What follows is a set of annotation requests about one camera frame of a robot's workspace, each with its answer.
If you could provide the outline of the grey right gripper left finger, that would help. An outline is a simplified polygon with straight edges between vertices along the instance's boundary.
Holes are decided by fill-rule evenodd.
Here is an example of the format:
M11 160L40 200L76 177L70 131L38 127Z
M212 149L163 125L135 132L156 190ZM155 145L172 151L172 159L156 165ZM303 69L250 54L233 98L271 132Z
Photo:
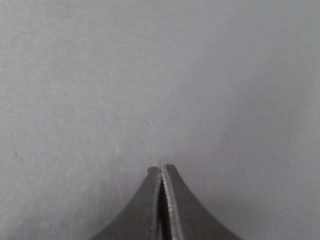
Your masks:
M158 200L161 171L150 167L125 208L94 240L156 240L159 236Z

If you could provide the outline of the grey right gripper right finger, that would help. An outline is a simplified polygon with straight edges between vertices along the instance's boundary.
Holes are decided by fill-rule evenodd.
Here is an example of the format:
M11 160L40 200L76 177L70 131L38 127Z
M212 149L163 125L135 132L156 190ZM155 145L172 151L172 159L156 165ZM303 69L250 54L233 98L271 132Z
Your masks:
M161 230L164 240L239 240L195 197L173 164L161 167Z

